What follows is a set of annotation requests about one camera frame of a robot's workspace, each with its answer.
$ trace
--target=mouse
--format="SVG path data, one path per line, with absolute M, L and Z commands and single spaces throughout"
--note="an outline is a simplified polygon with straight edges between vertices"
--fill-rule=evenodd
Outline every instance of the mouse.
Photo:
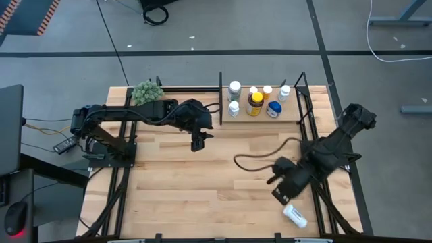
M 15 202 L 9 206 L 5 216 L 5 231 L 10 236 L 20 233 L 26 225 L 27 203 Z

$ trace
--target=concrete floor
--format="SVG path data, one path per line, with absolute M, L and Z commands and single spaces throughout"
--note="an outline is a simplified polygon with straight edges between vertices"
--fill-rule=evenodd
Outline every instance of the concrete floor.
M 140 9 L 135 0 L 120 1 Z M 170 19 L 163 26 L 143 24 L 141 16 L 114 0 L 100 2 L 119 51 L 318 50 L 303 0 L 180 0 L 167 6 Z M 395 16 L 409 2 L 375 0 L 373 15 Z M 369 1 L 313 3 L 327 50 L 367 50 Z M 432 2 L 428 1 L 418 14 L 431 12 Z M 432 49 L 431 27 L 373 27 L 370 37 L 379 50 Z M 44 36 L 8 36 L 0 47 L 0 53 L 89 51 L 113 51 L 95 0 L 62 0 Z M 215 85 L 219 71 L 226 84 L 230 80 L 279 84 L 285 78 L 292 84 L 305 71 L 311 84 L 327 85 L 319 55 L 136 56 L 122 57 L 122 61 L 130 84 L 159 75 L 164 85 Z M 432 228 L 432 177 L 428 176 L 432 171 L 428 154 L 432 120 L 398 111 L 400 105 L 424 105 L 422 98 L 429 100 L 426 105 L 432 102 L 432 60 L 394 64 L 371 56 L 330 56 L 329 61 L 342 107 L 360 103 L 378 115 L 377 127 L 353 141 L 354 151 L 363 155 L 357 166 L 374 234 L 432 238 L 428 230 Z M 104 103 L 110 86 L 125 85 L 116 57 L 0 58 L 0 73 L 1 87 L 24 85 L 24 116 L 40 119 L 68 118 L 73 109 Z M 55 129 L 67 125 L 34 124 Z M 63 138 L 24 128 L 22 140 L 51 148 Z M 71 163 L 81 155 L 74 151 L 58 156 L 25 146 L 22 150 L 73 168 Z M 39 195 L 42 205 L 60 198 L 59 193 L 67 196 L 81 191 L 59 185 L 43 193 Z M 67 200 L 71 214 L 41 226 L 41 242 L 74 236 L 82 198 Z

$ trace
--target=bottle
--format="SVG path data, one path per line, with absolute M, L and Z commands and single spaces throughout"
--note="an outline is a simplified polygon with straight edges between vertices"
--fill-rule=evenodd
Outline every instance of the bottle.
M 267 114 L 271 118 L 277 118 L 282 112 L 281 104 L 277 101 L 271 101 L 267 106 Z
M 263 94 L 255 92 L 248 98 L 249 104 L 246 106 L 246 112 L 251 116 L 259 115 L 261 107 L 263 107 Z
M 255 93 L 255 92 L 258 92 L 258 88 L 255 87 L 255 86 L 250 87 L 249 88 L 249 95 L 248 95 L 248 97 L 251 96 L 251 95 L 253 95 L 253 93 Z
M 264 86 L 263 87 L 264 99 L 268 99 L 272 91 L 273 91 L 273 89 L 271 86 L 268 86 L 268 85 Z
M 239 101 L 240 93 L 242 92 L 242 86 L 239 81 L 233 81 L 229 84 L 228 88 L 228 100 Z
M 283 85 L 281 87 L 281 91 L 279 92 L 279 96 L 277 97 L 280 101 L 284 102 L 288 98 L 290 94 L 291 88 L 288 85 Z
M 231 101 L 229 104 L 229 114 L 232 117 L 236 117 L 238 115 L 240 108 L 237 101 Z
M 297 211 L 292 205 L 288 205 L 283 210 L 285 216 L 289 217 L 299 228 L 304 228 L 308 224 L 308 221 L 303 215 Z

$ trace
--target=butcher block tabletop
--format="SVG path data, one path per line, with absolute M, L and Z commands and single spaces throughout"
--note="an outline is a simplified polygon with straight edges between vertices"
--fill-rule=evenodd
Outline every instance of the butcher block tabletop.
M 106 105 L 123 105 L 126 90 L 127 87 L 111 87 Z M 326 136 L 336 128 L 327 88 L 309 86 L 309 90 L 319 136 Z M 191 98 L 206 105 L 219 102 L 219 93 L 167 92 L 163 97 L 179 103 Z M 283 112 L 298 114 L 298 108 Z M 284 206 L 271 195 L 276 187 L 266 184 L 273 176 L 271 169 L 250 173 L 233 162 L 236 154 L 262 155 L 274 151 L 288 137 L 301 138 L 300 126 L 294 121 L 220 125 L 219 113 L 212 116 L 214 129 L 206 132 L 215 137 L 206 139 L 205 148 L 198 152 L 190 150 L 190 135 L 177 128 L 138 123 L 136 163 L 130 171 L 121 238 L 154 238 L 156 233 L 162 233 L 164 238 L 273 238 L 277 232 L 287 238 L 318 237 L 310 186 L 290 201 L 308 220 L 307 226 L 300 229 L 282 213 Z M 101 126 L 113 136 L 119 134 L 120 122 L 105 122 Z M 274 156 L 238 161 L 244 167 L 258 168 L 274 163 L 280 156 L 297 161 L 300 145 L 290 141 Z M 104 168 L 88 183 L 81 212 L 88 225 L 106 205 L 111 172 L 112 169 Z M 361 232 L 348 173 L 337 169 L 328 181 L 335 206 Z M 114 208 L 109 234 L 114 232 L 116 213 Z M 323 214 L 329 232 L 327 210 Z M 77 235 L 86 230 L 80 223 Z

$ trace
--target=artificial plant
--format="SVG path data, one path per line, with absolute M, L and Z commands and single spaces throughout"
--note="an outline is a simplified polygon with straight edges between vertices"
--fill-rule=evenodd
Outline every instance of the artificial plant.
M 143 105 L 147 102 L 157 101 L 162 96 L 162 88 L 150 80 L 141 82 L 138 86 L 135 86 L 134 91 L 132 91 L 132 98 L 135 101 L 135 105 Z

